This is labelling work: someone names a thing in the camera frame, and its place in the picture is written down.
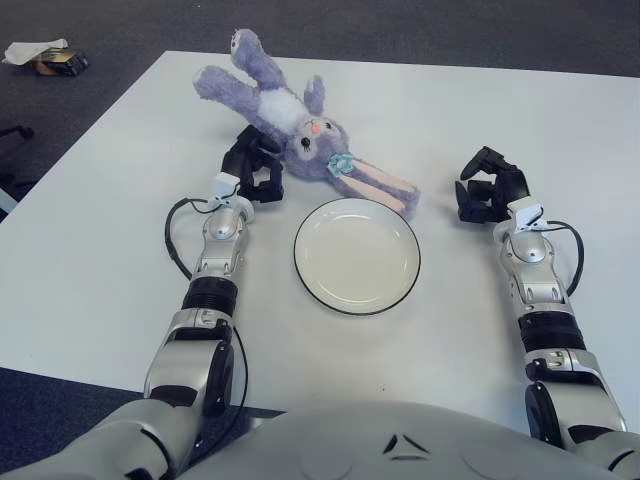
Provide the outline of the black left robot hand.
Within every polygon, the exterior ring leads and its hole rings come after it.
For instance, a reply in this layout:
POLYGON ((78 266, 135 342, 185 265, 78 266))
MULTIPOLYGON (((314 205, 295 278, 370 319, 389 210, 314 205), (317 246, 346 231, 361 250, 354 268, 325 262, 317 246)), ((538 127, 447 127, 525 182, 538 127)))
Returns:
POLYGON ((239 179, 237 193, 249 201, 278 202, 284 196, 280 153, 273 139, 249 125, 224 155, 222 171, 239 179))

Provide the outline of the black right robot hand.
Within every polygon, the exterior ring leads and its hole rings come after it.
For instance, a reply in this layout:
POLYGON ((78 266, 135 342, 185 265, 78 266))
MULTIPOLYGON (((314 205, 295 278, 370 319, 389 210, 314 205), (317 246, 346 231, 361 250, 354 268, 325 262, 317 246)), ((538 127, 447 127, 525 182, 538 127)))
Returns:
POLYGON ((455 195, 461 221, 485 224, 509 219, 507 205, 530 192, 524 173, 484 146, 462 170, 455 195))

